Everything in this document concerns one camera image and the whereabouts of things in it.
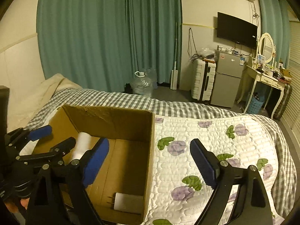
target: television screen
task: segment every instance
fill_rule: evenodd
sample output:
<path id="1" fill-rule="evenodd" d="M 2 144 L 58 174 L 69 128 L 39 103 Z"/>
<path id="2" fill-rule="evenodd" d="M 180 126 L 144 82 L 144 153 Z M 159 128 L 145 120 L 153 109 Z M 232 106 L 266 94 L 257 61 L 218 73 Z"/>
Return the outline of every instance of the television screen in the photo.
<path id="1" fill-rule="evenodd" d="M 218 13 L 217 37 L 256 49 L 257 26 L 237 17 Z"/>

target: laundry basket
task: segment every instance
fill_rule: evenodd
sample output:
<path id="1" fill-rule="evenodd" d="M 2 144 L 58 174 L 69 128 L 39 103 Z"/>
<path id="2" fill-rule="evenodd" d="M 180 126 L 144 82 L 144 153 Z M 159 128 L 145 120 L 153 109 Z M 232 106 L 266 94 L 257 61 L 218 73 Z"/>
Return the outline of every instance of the laundry basket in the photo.
<path id="1" fill-rule="evenodd" d="M 265 102 L 265 97 L 263 94 L 259 94 L 258 97 L 259 97 L 259 100 L 257 100 L 254 97 L 254 94 L 252 95 L 249 107 L 247 109 L 247 113 L 249 113 L 249 114 L 258 114 L 259 113 L 262 105 Z"/>

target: metal screw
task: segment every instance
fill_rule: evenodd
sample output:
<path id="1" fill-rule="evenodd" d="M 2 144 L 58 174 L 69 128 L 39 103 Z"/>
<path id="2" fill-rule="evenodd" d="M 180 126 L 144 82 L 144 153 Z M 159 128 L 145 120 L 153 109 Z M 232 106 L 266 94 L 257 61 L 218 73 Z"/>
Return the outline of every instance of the metal screw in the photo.
<path id="1" fill-rule="evenodd" d="M 47 170 L 49 168 L 49 164 L 44 164 L 42 169 Z"/>
<path id="2" fill-rule="evenodd" d="M 220 161 L 220 164 L 223 167 L 227 167 L 228 166 L 228 162 L 227 161 Z"/>
<path id="3" fill-rule="evenodd" d="M 78 160 L 78 159 L 74 159 L 74 160 L 71 161 L 71 164 L 72 164 L 73 166 L 76 166 L 76 165 L 79 164 L 79 160 Z"/>
<path id="4" fill-rule="evenodd" d="M 253 166 L 253 165 L 251 165 L 249 168 L 250 168 L 250 170 L 253 171 L 253 172 L 255 172 L 255 171 L 257 170 L 256 166 Z"/>

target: curtain fold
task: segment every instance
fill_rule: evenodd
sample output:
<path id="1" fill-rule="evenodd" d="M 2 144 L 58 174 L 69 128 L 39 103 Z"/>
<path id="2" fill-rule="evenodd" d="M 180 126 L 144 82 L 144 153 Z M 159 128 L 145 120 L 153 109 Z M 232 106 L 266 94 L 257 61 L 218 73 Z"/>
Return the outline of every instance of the curtain fold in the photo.
<path id="1" fill-rule="evenodd" d="M 277 67 L 280 59 L 287 67 L 290 48 L 290 24 L 286 0 L 259 0 L 262 15 L 262 33 L 269 33 L 276 45 Z"/>
<path id="2" fill-rule="evenodd" d="M 160 83 L 170 82 L 176 22 L 181 36 L 180 0 L 39 0 L 45 77 L 61 73 L 84 88 L 122 92 L 135 71 L 155 68 Z"/>

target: checkered bedsheet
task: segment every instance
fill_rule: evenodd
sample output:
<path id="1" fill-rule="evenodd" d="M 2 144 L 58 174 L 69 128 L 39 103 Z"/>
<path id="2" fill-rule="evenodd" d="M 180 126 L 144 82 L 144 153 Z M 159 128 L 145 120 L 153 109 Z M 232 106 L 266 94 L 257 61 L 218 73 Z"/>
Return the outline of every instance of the checkered bedsheet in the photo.
<path id="1" fill-rule="evenodd" d="M 68 88 L 53 95 L 50 101 L 28 123 L 27 128 L 38 128 L 42 126 L 53 110 L 65 104 L 144 109 L 163 116 L 195 119 L 226 118 L 242 115 L 242 113 L 235 113 L 203 104 L 165 102 L 139 95 L 108 93 L 92 89 Z M 266 131 L 269 132 L 275 143 L 279 161 L 279 170 L 272 188 L 272 196 L 277 213 L 286 217 L 294 205 L 297 185 L 296 169 L 289 147 L 281 129 L 273 120 L 261 115 L 251 116 L 254 120 L 261 122 L 263 126 L 265 126 Z"/>

